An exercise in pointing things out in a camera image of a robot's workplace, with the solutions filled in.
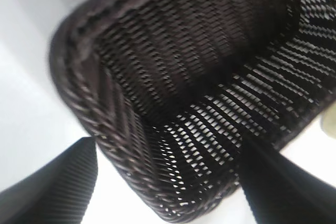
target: woven rattan texture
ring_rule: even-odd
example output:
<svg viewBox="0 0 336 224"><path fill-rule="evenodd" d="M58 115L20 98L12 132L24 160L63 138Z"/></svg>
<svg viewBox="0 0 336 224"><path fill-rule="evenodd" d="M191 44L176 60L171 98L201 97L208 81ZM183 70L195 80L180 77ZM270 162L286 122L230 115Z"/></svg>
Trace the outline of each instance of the woven rattan texture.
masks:
<svg viewBox="0 0 336 224"><path fill-rule="evenodd" d="M188 222L335 99L335 0L89 0L51 46L64 101L132 189Z"/></svg>

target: dark brown wicker basket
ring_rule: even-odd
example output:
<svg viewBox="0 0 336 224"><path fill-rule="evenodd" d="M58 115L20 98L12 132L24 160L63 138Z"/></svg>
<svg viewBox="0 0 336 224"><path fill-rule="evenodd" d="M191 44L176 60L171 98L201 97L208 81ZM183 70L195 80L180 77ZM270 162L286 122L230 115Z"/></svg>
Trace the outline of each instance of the dark brown wicker basket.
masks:
<svg viewBox="0 0 336 224"><path fill-rule="evenodd" d="M336 98L336 0L88 0L50 51L58 92L161 218L239 186L241 140L276 150Z"/></svg>

